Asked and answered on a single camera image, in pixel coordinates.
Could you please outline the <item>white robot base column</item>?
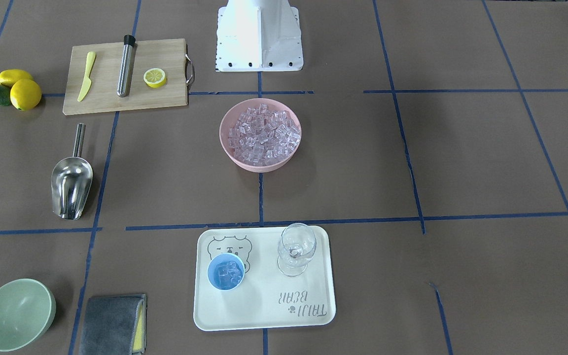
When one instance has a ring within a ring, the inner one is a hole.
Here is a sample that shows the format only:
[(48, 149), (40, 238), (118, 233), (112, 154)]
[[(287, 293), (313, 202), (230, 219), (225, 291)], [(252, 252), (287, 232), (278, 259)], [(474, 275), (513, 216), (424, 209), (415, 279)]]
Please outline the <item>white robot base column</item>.
[(229, 0), (217, 20), (216, 71), (303, 69), (300, 16), (287, 0)]

